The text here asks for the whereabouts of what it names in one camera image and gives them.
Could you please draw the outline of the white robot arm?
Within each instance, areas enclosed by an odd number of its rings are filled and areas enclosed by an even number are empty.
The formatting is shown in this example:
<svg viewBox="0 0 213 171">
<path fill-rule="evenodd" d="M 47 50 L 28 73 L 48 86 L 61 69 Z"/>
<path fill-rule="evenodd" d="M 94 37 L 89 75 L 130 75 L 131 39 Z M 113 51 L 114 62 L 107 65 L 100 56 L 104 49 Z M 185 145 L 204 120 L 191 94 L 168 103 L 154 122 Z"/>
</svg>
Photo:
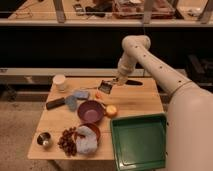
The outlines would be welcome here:
<svg viewBox="0 0 213 171">
<path fill-rule="evenodd" d="M 213 171 L 213 93 L 150 53 L 150 45 L 146 35 L 122 40 L 118 83 L 124 84 L 139 64 L 170 96 L 166 171 Z"/>
</svg>

